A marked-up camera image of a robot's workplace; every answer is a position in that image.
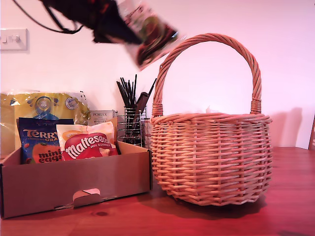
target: chocolate bag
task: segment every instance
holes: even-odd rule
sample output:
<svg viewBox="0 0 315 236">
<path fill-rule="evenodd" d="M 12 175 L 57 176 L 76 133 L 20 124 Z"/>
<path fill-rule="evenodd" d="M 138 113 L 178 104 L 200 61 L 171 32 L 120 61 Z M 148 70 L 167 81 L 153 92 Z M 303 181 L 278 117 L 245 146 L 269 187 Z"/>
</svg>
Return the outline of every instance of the chocolate bag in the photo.
<svg viewBox="0 0 315 236">
<path fill-rule="evenodd" d="M 10 154 L 21 145 L 15 125 L 16 119 L 20 117 L 53 120 L 73 119 L 75 124 L 87 124 L 90 111 L 83 93 L 39 91 L 1 93 L 2 155 Z"/>
<path fill-rule="evenodd" d="M 22 164 L 63 161 L 56 124 L 73 124 L 73 120 L 18 119 Z"/>
<path fill-rule="evenodd" d="M 118 155 L 112 122 L 94 126 L 57 125 L 64 160 Z"/>
</svg>

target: red wooden surface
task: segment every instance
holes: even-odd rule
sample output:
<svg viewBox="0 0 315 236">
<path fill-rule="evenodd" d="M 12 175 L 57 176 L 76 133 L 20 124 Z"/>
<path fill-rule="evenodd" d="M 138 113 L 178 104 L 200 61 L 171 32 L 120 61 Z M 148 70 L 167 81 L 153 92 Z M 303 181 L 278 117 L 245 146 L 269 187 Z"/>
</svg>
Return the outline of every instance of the red wooden surface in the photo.
<svg viewBox="0 0 315 236">
<path fill-rule="evenodd" d="M 1 221 L 2 236 L 315 235 L 315 151 L 274 149 L 271 187 L 256 203 L 195 206 L 148 194 Z"/>
</svg>

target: switch plate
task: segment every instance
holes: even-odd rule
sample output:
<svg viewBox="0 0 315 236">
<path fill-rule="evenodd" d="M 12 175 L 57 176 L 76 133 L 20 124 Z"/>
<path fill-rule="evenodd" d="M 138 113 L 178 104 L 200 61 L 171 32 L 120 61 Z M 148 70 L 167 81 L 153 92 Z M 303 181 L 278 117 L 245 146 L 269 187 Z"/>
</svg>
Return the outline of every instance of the switch plate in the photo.
<svg viewBox="0 0 315 236">
<path fill-rule="evenodd" d="M 1 51 L 26 51 L 28 49 L 27 29 L 1 29 Z"/>
</svg>

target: wicker basket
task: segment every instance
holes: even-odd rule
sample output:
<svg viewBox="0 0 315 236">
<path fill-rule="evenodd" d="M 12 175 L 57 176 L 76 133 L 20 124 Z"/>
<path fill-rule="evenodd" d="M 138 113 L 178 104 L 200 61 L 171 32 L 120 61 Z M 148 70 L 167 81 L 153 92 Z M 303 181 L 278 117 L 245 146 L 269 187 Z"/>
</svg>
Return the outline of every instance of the wicker basket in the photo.
<svg viewBox="0 0 315 236">
<path fill-rule="evenodd" d="M 188 47 L 216 41 L 234 48 L 252 70 L 249 115 L 163 116 L 162 90 L 174 59 Z M 160 66 L 152 111 L 153 172 L 168 195 L 198 205 L 255 202 L 268 188 L 272 148 L 269 116 L 261 114 L 261 78 L 255 57 L 238 41 L 207 33 L 187 39 Z"/>
</svg>

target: candy bag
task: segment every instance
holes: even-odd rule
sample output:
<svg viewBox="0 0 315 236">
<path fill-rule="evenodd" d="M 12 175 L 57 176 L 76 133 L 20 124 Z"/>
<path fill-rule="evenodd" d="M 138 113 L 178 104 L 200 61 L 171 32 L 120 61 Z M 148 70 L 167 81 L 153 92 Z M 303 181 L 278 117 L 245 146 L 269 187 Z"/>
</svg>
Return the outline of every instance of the candy bag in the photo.
<svg viewBox="0 0 315 236">
<path fill-rule="evenodd" d="M 73 120 L 18 119 L 22 164 L 63 161 L 56 124 L 73 124 Z"/>
<path fill-rule="evenodd" d="M 112 122 L 94 126 L 58 124 L 57 133 L 66 161 L 118 155 Z"/>
<path fill-rule="evenodd" d="M 119 11 L 128 27 L 142 40 L 140 45 L 126 44 L 140 70 L 169 53 L 185 38 L 145 3 L 135 5 L 133 0 L 125 0 L 119 5 Z"/>
<path fill-rule="evenodd" d="M 16 119 L 73 119 L 75 124 L 87 124 L 90 111 L 81 92 L 11 90 L 1 93 L 0 116 L 1 154 L 9 155 L 21 146 Z"/>
</svg>

